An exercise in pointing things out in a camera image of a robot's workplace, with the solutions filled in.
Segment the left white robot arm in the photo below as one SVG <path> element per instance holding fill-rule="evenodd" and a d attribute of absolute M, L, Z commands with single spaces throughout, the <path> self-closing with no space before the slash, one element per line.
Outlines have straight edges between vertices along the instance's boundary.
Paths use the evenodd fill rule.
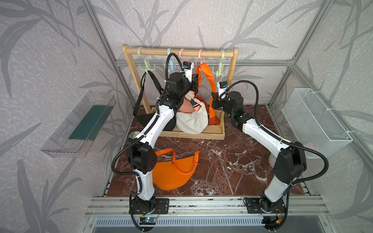
<path fill-rule="evenodd" d="M 193 73 L 194 64 L 178 61 L 180 72 L 165 74 L 165 87 L 155 107 L 156 112 L 145 128 L 134 139 L 128 139 L 125 147 L 114 157 L 111 170 L 116 175 L 134 175 L 138 192 L 130 198 L 130 214 L 148 214 L 156 208 L 156 194 L 153 187 L 153 169 L 157 163 L 154 145 L 166 125 L 175 118 L 186 94 L 198 91 L 198 76 Z M 116 162 L 126 154 L 132 171 L 116 170 Z"/>

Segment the dark orange crossbody bag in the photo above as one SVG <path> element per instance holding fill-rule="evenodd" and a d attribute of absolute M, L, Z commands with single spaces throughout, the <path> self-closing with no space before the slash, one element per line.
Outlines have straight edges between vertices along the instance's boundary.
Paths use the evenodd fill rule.
<path fill-rule="evenodd" d="M 215 81 L 214 81 L 214 77 L 213 77 L 212 71 L 211 71 L 210 67 L 208 66 L 208 64 L 202 63 L 202 64 L 200 64 L 200 65 L 197 66 L 197 68 L 196 68 L 196 74 L 198 75 L 198 85 L 199 85 L 199 87 L 201 87 L 202 74 L 206 77 L 206 79 L 208 80 L 208 82 L 210 84 L 210 87 L 211 87 L 210 103 L 209 103 L 209 106 L 207 108 L 208 125 L 209 126 L 211 126 L 211 125 L 219 125 L 220 124 L 220 120 L 216 116 L 216 111 L 212 108 L 213 97 L 212 97 L 211 94 L 216 92 L 216 85 L 215 85 Z"/>

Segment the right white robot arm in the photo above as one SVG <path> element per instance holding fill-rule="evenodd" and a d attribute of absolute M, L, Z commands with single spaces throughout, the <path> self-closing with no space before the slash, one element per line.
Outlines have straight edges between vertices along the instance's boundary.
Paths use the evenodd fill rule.
<path fill-rule="evenodd" d="M 233 91 L 226 81 L 217 83 L 217 92 L 212 94 L 212 107 L 224 111 L 235 128 L 252 137 L 271 153 L 275 175 L 261 194 L 256 205 L 264 213 L 272 213 L 282 205 L 283 197 L 298 183 L 322 177 L 329 169 L 328 159 L 320 152 L 306 148 L 300 142 L 288 141 L 273 133 L 258 120 L 258 106 L 251 116 L 243 109 L 243 97 Z M 306 152 L 323 160 L 323 168 L 315 175 L 301 178 L 307 170 Z"/>

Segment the bright orange crossbody bag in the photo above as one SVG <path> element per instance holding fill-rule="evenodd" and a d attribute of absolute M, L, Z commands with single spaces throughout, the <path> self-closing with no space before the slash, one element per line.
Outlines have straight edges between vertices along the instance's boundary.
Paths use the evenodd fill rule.
<path fill-rule="evenodd" d="M 193 156 L 177 159 L 176 152 L 172 148 L 156 151 L 157 156 L 173 153 L 171 161 L 157 162 L 153 172 L 153 184 L 161 190 L 173 190 L 185 185 L 195 173 L 200 151 L 196 151 Z"/>

